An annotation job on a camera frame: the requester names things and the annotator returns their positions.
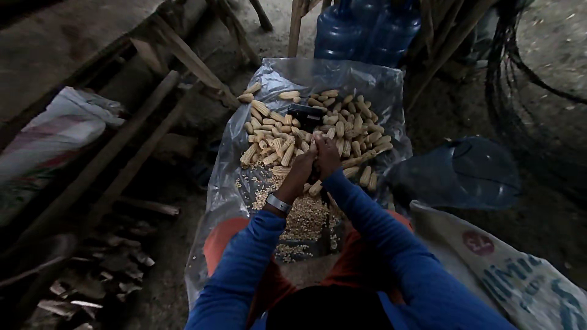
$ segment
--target large blue bottle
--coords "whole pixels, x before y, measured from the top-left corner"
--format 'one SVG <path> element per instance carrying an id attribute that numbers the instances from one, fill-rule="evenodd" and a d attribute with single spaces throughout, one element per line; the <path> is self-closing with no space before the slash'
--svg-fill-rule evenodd
<path id="1" fill-rule="evenodd" d="M 314 58 L 354 58 L 366 36 L 350 10 L 350 3 L 351 0 L 340 0 L 318 16 Z"/>
<path id="2" fill-rule="evenodd" d="M 395 68 L 420 30 L 420 12 L 411 0 L 400 8 L 385 4 L 367 39 L 361 62 Z"/>

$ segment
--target blue long sleeve shirt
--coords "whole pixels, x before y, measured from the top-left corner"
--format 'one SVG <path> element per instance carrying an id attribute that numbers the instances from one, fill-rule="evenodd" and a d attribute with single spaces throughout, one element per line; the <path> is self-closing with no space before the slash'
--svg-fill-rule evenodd
<path id="1" fill-rule="evenodd" d="M 447 273 L 436 257 L 342 169 L 322 185 L 396 274 L 405 305 L 379 298 L 394 329 L 515 329 Z M 285 219 L 258 212 L 224 250 L 190 312 L 187 330 L 244 329 L 255 289 L 285 229 Z M 254 325 L 264 328 L 263 322 Z"/>

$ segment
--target wristwatch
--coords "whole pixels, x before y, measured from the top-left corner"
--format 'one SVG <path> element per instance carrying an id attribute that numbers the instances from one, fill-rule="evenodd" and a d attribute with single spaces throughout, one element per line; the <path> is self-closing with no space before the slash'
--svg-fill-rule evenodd
<path id="1" fill-rule="evenodd" d="M 288 203 L 285 203 L 285 202 L 279 200 L 273 194 L 270 194 L 269 196 L 267 196 L 267 199 L 265 200 L 265 202 L 267 204 L 269 204 L 269 205 L 277 208 L 279 211 L 282 211 L 285 214 L 289 214 L 289 211 L 292 208 L 291 205 L 289 205 Z"/>

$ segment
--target hand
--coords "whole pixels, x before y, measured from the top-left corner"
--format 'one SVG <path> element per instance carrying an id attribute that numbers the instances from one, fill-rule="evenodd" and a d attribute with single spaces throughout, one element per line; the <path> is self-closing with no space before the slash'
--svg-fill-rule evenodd
<path id="1" fill-rule="evenodd" d="M 318 166 L 320 167 L 320 180 L 324 181 L 337 169 L 342 167 L 338 148 L 332 139 L 326 136 L 315 135 L 318 147 Z"/>
<path id="2" fill-rule="evenodd" d="M 295 157 L 292 169 L 275 193 L 275 197 L 289 205 L 294 203 L 294 200 L 303 193 L 303 185 L 312 173 L 312 163 L 316 154 L 316 148 L 311 147 L 308 152 Z"/>

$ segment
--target person's right hand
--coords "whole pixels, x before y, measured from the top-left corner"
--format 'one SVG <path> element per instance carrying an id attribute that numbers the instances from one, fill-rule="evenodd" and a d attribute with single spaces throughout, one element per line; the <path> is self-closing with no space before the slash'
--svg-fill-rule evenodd
<path id="1" fill-rule="evenodd" d="M 314 135 L 318 148 L 318 166 L 320 167 L 320 180 L 328 178 L 337 169 L 342 167 L 338 148 L 332 139 L 327 136 Z"/>

